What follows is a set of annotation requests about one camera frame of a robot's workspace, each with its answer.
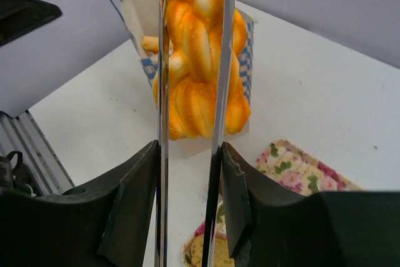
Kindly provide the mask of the pale curved crescent bread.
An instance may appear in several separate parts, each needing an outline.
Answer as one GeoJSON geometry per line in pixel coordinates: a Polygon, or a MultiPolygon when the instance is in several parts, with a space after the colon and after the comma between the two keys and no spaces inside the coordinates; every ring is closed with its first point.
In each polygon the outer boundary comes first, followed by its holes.
{"type": "Polygon", "coordinates": [[[141,38],[141,46],[146,53],[159,53],[159,38],[157,36],[143,36],[141,38]]]}

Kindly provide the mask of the metal serving tongs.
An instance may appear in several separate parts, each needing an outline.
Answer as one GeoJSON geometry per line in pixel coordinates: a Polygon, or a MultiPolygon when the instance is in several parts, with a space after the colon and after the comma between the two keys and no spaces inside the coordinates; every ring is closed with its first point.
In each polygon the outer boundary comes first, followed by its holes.
{"type": "MultiPolygon", "coordinates": [[[[224,0],[222,48],[217,85],[216,112],[211,148],[209,185],[207,191],[205,233],[202,265],[212,266],[216,240],[216,211],[222,164],[226,107],[233,54],[234,0],[224,0]]],[[[159,0],[159,58],[158,58],[158,153],[160,169],[156,185],[156,252],[155,266],[167,265],[168,249],[168,163],[169,163],[169,34],[166,26],[167,0],[159,0]]]]}

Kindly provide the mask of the long orange wavy bread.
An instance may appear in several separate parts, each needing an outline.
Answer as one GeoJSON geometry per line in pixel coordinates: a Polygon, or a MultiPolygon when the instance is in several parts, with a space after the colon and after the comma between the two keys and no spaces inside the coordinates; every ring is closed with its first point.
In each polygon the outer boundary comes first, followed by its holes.
{"type": "Polygon", "coordinates": [[[223,13],[224,0],[167,0],[171,140],[213,135],[223,13]]]}

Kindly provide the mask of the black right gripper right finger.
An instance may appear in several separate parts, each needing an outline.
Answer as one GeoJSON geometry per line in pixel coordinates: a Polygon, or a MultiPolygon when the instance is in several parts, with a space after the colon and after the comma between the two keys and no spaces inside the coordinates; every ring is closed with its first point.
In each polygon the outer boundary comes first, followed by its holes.
{"type": "Polygon", "coordinates": [[[222,146],[222,196],[236,266],[398,266],[397,191],[303,196],[222,146]]]}

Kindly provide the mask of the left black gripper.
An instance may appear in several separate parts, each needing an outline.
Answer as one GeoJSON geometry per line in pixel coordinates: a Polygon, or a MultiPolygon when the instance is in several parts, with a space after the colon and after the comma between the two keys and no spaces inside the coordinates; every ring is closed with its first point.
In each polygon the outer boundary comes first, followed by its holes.
{"type": "Polygon", "coordinates": [[[42,0],[1,0],[1,46],[62,16],[60,8],[42,0]]]}

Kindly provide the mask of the blue checkered paper bag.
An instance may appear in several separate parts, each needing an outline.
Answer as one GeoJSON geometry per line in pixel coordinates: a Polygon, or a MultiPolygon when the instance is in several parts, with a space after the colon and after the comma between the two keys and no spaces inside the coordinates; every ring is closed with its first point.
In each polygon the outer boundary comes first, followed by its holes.
{"type": "Polygon", "coordinates": [[[210,147],[215,132],[247,132],[254,23],[234,0],[120,0],[116,9],[153,95],[164,58],[169,138],[184,155],[210,147]]]}

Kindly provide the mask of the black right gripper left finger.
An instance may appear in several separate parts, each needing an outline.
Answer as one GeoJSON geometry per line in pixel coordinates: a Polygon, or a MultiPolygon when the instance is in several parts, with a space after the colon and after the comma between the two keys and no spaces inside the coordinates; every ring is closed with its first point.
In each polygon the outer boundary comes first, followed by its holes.
{"type": "Polygon", "coordinates": [[[63,194],[1,188],[2,266],[142,266],[158,144],[63,194]]]}

